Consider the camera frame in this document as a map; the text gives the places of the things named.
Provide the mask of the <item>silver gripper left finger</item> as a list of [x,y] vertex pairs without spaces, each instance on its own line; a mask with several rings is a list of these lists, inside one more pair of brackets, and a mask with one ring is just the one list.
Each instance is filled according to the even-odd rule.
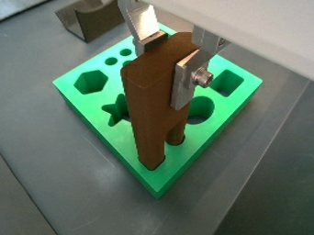
[[117,6],[133,37],[136,55],[140,56],[167,39],[168,34],[159,29],[152,5],[143,0],[117,0]]

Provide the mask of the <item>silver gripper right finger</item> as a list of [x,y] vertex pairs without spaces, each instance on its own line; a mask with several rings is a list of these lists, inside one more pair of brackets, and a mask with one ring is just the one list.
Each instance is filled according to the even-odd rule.
[[193,26],[191,42],[199,47],[176,64],[172,81],[171,107],[180,110],[191,101],[195,87],[205,88],[213,80],[207,71],[208,62],[229,44],[216,34]]

